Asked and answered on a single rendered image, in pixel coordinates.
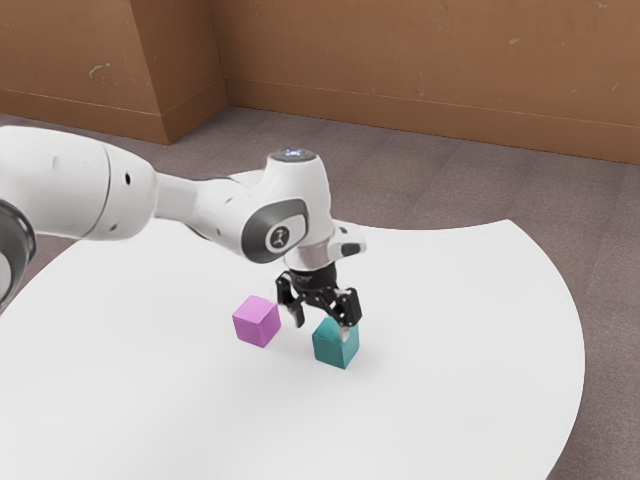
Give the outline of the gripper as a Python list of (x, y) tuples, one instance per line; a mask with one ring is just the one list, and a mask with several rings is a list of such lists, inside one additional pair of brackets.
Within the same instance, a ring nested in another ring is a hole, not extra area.
[(275, 283), (277, 303), (288, 310), (296, 328), (305, 323), (303, 302), (312, 306), (322, 304), (322, 309), (337, 323), (342, 343), (349, 339), (350, 330), (361, 320), (358, 292), (355, 288), (338, 288), (334, 264), (312, 271), (290, 269), (288, 273), (282, 273)]

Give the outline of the teal block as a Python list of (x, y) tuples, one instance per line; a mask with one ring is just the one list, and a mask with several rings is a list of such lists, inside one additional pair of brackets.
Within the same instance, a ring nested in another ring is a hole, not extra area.
[(349, 329), (348, 337), (343, 340), (341, 327), (331, 317), (325, 317), (312, 333), (315, 359), (346, 369), (360, 348), (358, 326)]

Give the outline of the pink block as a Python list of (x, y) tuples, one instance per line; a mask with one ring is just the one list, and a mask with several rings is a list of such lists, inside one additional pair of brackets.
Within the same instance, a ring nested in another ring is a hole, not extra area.
[(239, 340), (265, 347), (281, 328), (276, 303), (255, 295), (248, 296), (232, 314)]

